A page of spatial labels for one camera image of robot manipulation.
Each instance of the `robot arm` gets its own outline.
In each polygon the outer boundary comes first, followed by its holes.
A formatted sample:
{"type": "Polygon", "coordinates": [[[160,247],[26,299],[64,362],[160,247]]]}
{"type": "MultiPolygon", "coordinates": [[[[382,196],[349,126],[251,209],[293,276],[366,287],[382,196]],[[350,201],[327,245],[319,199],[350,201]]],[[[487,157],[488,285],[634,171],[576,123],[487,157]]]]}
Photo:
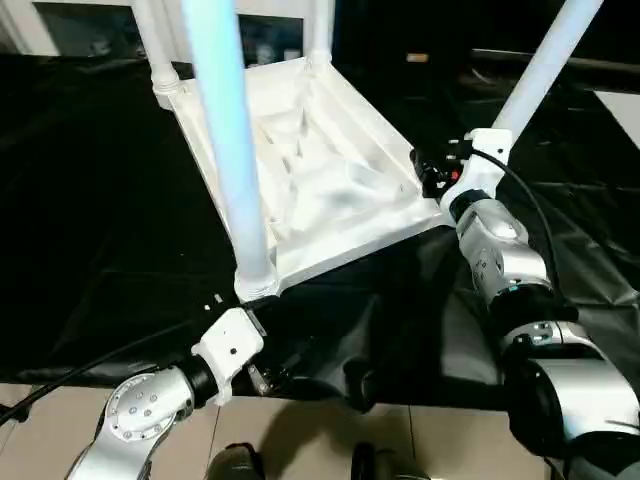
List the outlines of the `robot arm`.
{"type": "Polygon", "coordinates": [[[157,373],[126,380],[112,393],[94,442],[69,480],[147,480],[150,458],[173,425],[213,399],[231,400],[231,381],[263,348],[250,311],[227,310],[192,348],[192,356],[157,373]]]}
{"type": "Polygon", "coordinates": [[[425,196],[456,224],[460,250],[502,346],[511,431],[567,480],[640,475],[640,406],[635,392],[554,295],[526,228],[495,200],[503,173],[477,155],[506,163],[508,131],[478,129],[441,161],[412,154],[425,196]]]}

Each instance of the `tile floor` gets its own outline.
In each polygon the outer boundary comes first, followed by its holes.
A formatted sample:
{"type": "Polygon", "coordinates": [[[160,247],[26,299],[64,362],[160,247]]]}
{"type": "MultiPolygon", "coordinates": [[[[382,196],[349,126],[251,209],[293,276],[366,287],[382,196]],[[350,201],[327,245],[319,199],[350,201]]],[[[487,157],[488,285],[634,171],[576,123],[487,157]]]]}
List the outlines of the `tile floor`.
{"type": "MultiPolygon", "coordinates": [[[[13,404],[29,387],[0,385],[13,404]]],[[[0,479],[63,479],[92,439],[107,390],[64,388],[37,403],[25,424],[0,429],[0,479]]],[[[415,457],[434,479],[548,478],[544,463],[509,434],[506,415],[379,405],[358,415],[332,402],[237,398],[178,425],[154,455],[153,480],[202,480],[209,459],[233,442],[263,454],[270,479],[349,478],[355,444],[368,440],[415,457]]]]}

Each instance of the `black plastic sheet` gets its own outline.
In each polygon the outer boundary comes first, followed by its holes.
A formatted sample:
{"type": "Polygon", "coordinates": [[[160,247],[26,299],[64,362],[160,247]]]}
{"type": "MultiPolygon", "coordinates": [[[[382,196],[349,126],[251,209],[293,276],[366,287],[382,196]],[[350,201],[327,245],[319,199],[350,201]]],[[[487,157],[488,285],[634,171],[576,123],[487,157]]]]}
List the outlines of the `black plastic sheet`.
{"type": "MultiPolygon", "coordinates": [[[[148,66],[27,57],[0,65],[11,72],[0,79],[0,378],[46,382],[193,319],[76,383],[113,386],[187,354],[235,304],[234,263],[178,124],[157,106],[148,66]]],[[[350,80],[419,146],[490,126],[511,88],[440,78],[408,96],[375,78],[350,80]]],[[[592,93],[561,84],[510,164],[550,216],[564,293],[640,392],[638,149],[592,93]]],[[[537,218],[508,180],[499,198],[546,255],[537,218]]],[[[293,287],[257,314],[269,336],[256,364],[281,374],[277,395],[342,396],[361,409],[503,405],[491,320],[451,229],[293,287]]],[[[236,391],[253,393],[247,377],[236,391]]]]}

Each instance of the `white pipe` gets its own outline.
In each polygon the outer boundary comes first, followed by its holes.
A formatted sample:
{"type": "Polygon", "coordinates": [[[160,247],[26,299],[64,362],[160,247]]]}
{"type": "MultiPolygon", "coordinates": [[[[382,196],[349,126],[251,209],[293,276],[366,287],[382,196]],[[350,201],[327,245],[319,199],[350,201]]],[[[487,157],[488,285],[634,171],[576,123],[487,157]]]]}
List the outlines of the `white pipe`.
{"type": "Polygon", "coordinates": [[[314,0],[313,2],[313,47],[311,57],[314,60],[331,61],[334,6],[333,0],[314,0]]]}
{"type": "Polygon", "coordinates": [[[252,300],[275,293],[255,151],[244,62],[233,0],[182,0],[227,228],[236,257],[236,293],[252,300]]]}
{"type": "Polygon", "coordinates": [[[515,143],[575,50],[604,0],[566,0],[493,128],[511,130],[515,143]]]}
{"type": "Polygon", "coordinates": [[[158,27],[153,17],[152,0],[134,0],[132,3],[133,15],[138,25],[140,38],[147,54],[147,60],[151,65],[151,81],[153,92],[158,98],[162,108],[171,110],[171,104],[167,98],[170,93],[180,85],[180,78],[176,73],[158,35],[158,27]]]}

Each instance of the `black cable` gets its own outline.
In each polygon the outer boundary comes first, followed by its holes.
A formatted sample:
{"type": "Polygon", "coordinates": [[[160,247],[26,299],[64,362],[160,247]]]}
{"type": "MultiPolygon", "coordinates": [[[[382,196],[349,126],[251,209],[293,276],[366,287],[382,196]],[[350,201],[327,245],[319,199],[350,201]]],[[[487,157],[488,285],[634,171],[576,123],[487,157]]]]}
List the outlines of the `black cable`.
{"type": "Polygon", "coordinates": [[[195,320],[188,320],[185,322],[178,323],[177,325],[173,325],[171,327],[165,328],[163,330],[159,330],[155,333],[146,335],[138,340],[128,343],[122,347],[116,348],[115,350],[111,350],[110,352],[105,353],[104,355],[96,358],[95,360],[92,360],[89,363],[86,363],[85,365],[82,365],[81,367],[74,368],[69,373],[67,373],[66,375],[63,375],[56,381],[39,388],[38,390],[33,392],[31,395],[29,395],[27,398],[25,398],[24,400],[21,400],[16,405],[14,405],[9,410],[7,410],[5,413],[0,415],[0,427],[2,427],[2,425],[7,423],[9,420],[11,420],[16,413],[20,412],[23,409],[29,408],[31,405],[33,405],[35,402],[40,400],[42,397],[50,394],[55,389],[57,389],[58,387],[61,387],[62,385],[64,385],[74,377],[77,377],[78,375],[82,375],[84,372],[91,370],[93,367],[96,367],[101,363],[104,363],[107,360],[110,360],[113,357],[116,357],[122,353],[125,353],[128,350],[132,350],[140,345],[143,345],[147,342],[155,340],[158,337],[162,337],[170,333],[173,333],[188,325],[192,325],[193,323],[195,323],[195,320]]]}
{"type": "Polygon", "coordinates": [[[522,178],[520,178],[520,176],[516,172],[511,170],[507,165],[502,163],[500,160],[498,160],[494,156],[489,155],[488,153],[483,152],[481,150],[476,150],[475,148],[471,149],[471,153],[473,155],[477,155],[479,157],[484,158],[486,161],[488,161],[489,163],[492,163],[493,165],[498,167],[500,170],[502,170],[504,173],[506,173],[511,178],[513,178],[518,184],[518,186],[527,195],[527,197],[529,197],[529,201],[535,208],[536,213],[540,218],[540,223],[542,223],[542,229],[544,231],[545,241],[547,243],[547,250],[549,252],[549,260],[550,260],[549,279],[551,281],[551,286],[553,287],[554,294],[564,303],[565,297],[562,294],[562,289],[560,288],[560,277],[558,275],[558,262],[557,262],[555,244],[553,242],[553,237],[551,235],[551,227],[549,226],[547,217],[542,211],[542,208],[540,207],[538,200],[536,200],[536,197],[533,195],[531,188],[529,188],[529,186],[525,183],[525,181],[522,180],[522,178]]]}

